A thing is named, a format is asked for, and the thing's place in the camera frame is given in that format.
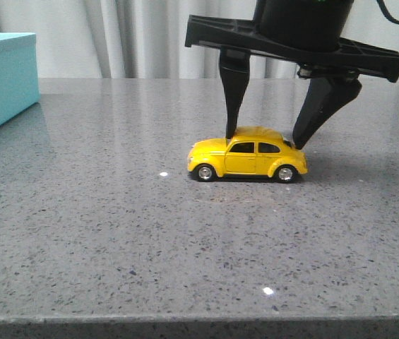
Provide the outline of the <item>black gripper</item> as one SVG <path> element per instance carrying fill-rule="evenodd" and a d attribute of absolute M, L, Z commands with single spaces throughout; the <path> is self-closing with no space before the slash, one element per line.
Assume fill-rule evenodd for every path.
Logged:
<path fill-rule="evenodd" d="M 351 1 L 258 1 L 252 20 L 189 17 L 185 45 L 220 50 L 226 139 L 237 128 L 252 55 L 294 62 L 299 77 L 311 79 L 292 132 L 299 150 L 358 96 L 360 74 L 399 79 L 399 52 L 341 36 L 351 8 Z"/>

